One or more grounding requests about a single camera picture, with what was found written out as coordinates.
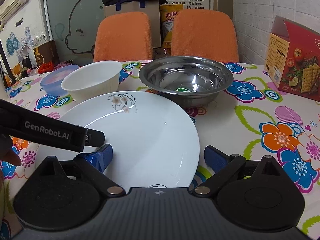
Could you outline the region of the person's left hand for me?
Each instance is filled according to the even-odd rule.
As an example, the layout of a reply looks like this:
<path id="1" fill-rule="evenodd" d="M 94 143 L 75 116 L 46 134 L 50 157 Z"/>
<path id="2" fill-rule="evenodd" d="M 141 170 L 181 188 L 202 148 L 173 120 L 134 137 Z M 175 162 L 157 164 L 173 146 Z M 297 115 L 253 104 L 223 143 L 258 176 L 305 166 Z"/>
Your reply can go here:
<path id="1" fill-rule="evenodd" d="M 13 140 L 10 136 L 1 134 L 1 171 L 4 179 L 12 179 L 15 176 L 16 167 L 21 166 L 21 159 L 12 149 Z"/>

